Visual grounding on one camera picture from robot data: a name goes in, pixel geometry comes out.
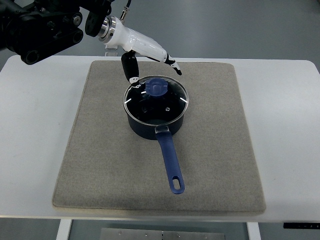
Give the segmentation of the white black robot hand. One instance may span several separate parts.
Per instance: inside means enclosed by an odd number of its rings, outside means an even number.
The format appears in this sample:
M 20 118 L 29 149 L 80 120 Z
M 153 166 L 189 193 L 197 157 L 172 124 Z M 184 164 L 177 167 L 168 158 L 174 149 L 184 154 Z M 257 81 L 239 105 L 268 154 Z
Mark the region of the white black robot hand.
M 123 25 L 120 19 L 107 16 L 98 34 L 99 40 L 105 45 L 120 46 L 125 53 L 121 57 L 126 79 L 132 86 L 139 84 L 139 67 L 136 53 L 156 62 L 171 66 L 178 75 L 181 69 L 174 58 L 154 39 Z

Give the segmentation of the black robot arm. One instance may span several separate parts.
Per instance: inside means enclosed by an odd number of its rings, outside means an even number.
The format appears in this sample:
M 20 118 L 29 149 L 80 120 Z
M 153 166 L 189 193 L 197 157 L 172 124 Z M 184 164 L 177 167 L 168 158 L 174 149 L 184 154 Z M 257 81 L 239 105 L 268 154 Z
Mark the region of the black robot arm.
M 0 2 L 0 48 L 8 49 L 33 65 L 83 39 L 96 37 L 110 0 L 34 0 L 20 6 L 13 0 Z

